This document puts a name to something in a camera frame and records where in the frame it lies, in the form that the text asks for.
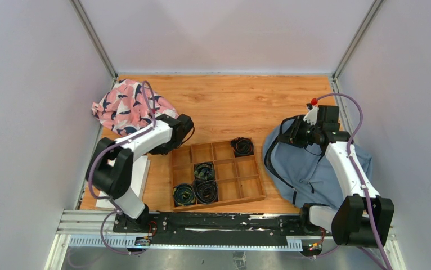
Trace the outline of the blue grey backpack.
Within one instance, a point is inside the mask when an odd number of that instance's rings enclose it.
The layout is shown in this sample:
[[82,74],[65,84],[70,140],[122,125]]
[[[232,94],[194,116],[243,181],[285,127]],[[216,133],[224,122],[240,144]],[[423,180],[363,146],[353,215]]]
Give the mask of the blue grey backpack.
[[301,208],[306,203],[318,203],[338,209],[342,194],[334,169],[318,145],[298,148],[278,141],[294,118],[286,118],[266,138],[262,147],[264,168],[280,196]]

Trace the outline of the white paper booklet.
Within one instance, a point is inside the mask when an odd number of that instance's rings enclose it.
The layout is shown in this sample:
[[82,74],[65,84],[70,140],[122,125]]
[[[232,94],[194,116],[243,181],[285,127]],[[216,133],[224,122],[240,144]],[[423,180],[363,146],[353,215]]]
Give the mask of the white paper booklet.
[[[108,160],[106,162],[108,165],[113,167],[115,161]],[[144,190],[147,182],[147,176],[150,169],[150,159],[147,155],[139,157],[132,167],[132,180],[130,188],[138,196],[139,199],[143,200]],[[103,191],[100,191],[99,196],[108,196]],[[98,199],[96,201],[95,207],[102,209],[111,209],[114,206],[107,199]]]

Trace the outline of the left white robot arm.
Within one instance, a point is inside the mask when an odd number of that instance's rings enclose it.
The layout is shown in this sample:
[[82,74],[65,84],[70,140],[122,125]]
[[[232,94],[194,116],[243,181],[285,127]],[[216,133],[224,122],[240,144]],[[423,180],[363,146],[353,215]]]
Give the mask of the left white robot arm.
[[192,130],[194,122],[188,115],[173,118],[161,114],[136,133],[99,140],[85,176],[90,194],[96,200],[109,200],[135,232],[145,231],[149,207],[131,190],[133,164],[146,154],[166,155],[179,148]]

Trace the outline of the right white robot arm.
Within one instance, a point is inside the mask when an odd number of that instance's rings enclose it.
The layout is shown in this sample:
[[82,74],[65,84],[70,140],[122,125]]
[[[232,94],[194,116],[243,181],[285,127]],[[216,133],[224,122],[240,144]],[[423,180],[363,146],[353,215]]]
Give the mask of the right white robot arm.
[[321,157],[331,165],[342,196],[337,209],[328,204],[304,203],[298,227],[306,235],[320,228],[328,230],[337,245],[383,249],[394,214],[394,204],[381,197],[358,161],[349,132],[339,124],[339,108],[333,105],[308,105],[305,115],[283,120],[272,146],[281,144],[303,149],[318,145]]

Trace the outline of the rolled green belt middle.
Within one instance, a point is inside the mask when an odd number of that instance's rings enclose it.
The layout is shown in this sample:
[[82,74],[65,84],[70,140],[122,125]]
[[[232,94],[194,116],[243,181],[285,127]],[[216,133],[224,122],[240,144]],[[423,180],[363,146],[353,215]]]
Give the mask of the rolled green belt middle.
[[204,162],[196,164],[194,167],[194,176],[195,179],[202,181],[211,181],[215,180],[215,167],[212,162]]

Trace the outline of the rolled black belt top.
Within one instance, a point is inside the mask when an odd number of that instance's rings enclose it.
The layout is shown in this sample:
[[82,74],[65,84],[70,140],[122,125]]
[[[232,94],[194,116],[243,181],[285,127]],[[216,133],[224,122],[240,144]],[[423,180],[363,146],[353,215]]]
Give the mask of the rolled black belt top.
[[235,157],[250,156],[254,154],[254,146],[250,138],[237,137],[231,140]]

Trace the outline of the pink patterned cloth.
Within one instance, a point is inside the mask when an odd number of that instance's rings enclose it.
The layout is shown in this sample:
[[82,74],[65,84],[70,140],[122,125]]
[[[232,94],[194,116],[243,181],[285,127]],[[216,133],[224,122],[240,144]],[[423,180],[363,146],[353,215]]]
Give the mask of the pink patterned cloth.
[[100,102],[92,104],[91,111],[103,127],[120,136],[139,131],[161,114],[179,117],[176,108],[148,83],[131,79],[117,81]]

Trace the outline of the rolled green belt bottom-left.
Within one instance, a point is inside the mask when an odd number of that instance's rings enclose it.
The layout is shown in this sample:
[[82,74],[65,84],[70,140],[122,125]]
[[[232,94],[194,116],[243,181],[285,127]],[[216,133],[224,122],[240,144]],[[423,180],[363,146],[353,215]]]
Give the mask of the rolled green belt bottom-left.
[[196,195],[192,185],[188,183],[178,184],[173,188],[173,202],[175,207],[189,206],[196,203]]

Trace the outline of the rolled dark belt bottom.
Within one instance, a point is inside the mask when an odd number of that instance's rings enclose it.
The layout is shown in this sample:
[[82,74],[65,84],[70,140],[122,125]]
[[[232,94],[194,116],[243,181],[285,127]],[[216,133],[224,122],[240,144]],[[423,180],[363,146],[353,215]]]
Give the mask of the rolled dark belt bottom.
[[218,201],[218,185],[215,180],[196,179],[193,188],[198,203],[211,204]]

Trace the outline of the wooden compartment tray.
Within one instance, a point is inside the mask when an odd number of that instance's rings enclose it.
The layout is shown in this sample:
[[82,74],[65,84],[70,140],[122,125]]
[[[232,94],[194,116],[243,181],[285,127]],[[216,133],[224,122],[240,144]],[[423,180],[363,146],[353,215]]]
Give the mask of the wooden compartment tray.
[[[254,144],[253,155],[235,157],[230,144],[231,140],[233,139],[181,146],[172,151],[170,155],[170,201],[174,212],[209,209],[265,199],[266,194],[260,177]],[[172,197],[173,188],[182,183],[188,183],[193,187],[194,167],[196,164],[204,162],[214,164],[218,201],[201,204],[196,199],[194,205],[175,207]]]

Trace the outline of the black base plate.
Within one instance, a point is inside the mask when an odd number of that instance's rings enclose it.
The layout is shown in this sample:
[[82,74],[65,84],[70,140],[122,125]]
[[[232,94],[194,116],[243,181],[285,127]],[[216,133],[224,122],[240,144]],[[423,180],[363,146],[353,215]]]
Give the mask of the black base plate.
[[148,235],[152,245],[214,248],[282,248],[327,240],[324,229],[303,227],[299,214],[151,212],[145,224],[117,215],[114,233]]

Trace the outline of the aluminium rail frame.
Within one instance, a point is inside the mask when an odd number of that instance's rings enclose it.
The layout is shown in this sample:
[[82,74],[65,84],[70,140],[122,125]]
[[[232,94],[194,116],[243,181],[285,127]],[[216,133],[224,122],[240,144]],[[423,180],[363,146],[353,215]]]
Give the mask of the aluminium rail frame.
[[46,269],[405,269],[397,239],[376,248],[339,246],[333,237],[288,247],[153,246],[152,237],[114,233],[110,211],[65,210]]

